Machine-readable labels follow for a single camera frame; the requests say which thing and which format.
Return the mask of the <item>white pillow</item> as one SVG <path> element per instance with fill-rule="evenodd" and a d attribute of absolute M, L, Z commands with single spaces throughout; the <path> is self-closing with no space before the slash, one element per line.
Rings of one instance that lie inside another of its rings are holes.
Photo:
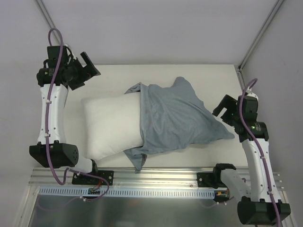
<path fill-rule="evenodd" d="M 143 145 L 140 101 L 139 92 L 82 99 L 89 158 L 99 161 Z"/>

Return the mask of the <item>grey-blue pillowcase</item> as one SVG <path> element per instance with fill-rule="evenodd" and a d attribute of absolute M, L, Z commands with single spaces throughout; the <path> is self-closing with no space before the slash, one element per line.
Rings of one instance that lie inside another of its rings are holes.
<path fill-rule="evenodd" d="M 140 93 L 143 144 L 124 151 L 136 173 L 141 171 L 149 155 L 235 137 L 205 108 L 183 77 L 177 77 L 171 87 L 137 83 L 126 91 L 127 94 L 137 92 Z"/>

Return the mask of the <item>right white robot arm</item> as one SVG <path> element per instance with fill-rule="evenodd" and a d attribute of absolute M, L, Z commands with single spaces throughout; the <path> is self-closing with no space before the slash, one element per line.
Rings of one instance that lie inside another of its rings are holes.
<path fill-rule="evenodd" d="M 267 126 L 257 120 L 258 99 L 244 95 L 235 99 L 225 95 L 213 110 L 213 115 L 226 109 L 221 116 L 239 136 L 245 152 L 250 185 L 247 185 L 232 164 L 216 164 L 213 168 L 213 187 L 226 186 L 238 201 L 237 213 L 244 225 L 280 226 L 291 213 L 288 203 L 282 202 L 269 159 L 269 135 Z"/>

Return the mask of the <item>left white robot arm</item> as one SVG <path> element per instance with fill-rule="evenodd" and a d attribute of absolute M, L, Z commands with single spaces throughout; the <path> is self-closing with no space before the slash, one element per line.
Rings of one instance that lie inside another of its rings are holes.
<path fill-rule="evenodd" d="M 83 172 L 82 179 L 87 184 L 95 184 L 99 179 L 94 160 L 79 154 L 76 145 L 67 143 L 64 133 L 64 108 L 70 90 L 76 90 L 100 72 L 86 52 L 80 55 L 86 63 L 82 66 L 69 47 L 47 47 L 48 58 L 38 71 L 36 78 L 42 98 L 42 117 L 37 144 L 29 147 L 30 156 L 45 168 L 69 167 Z"/>

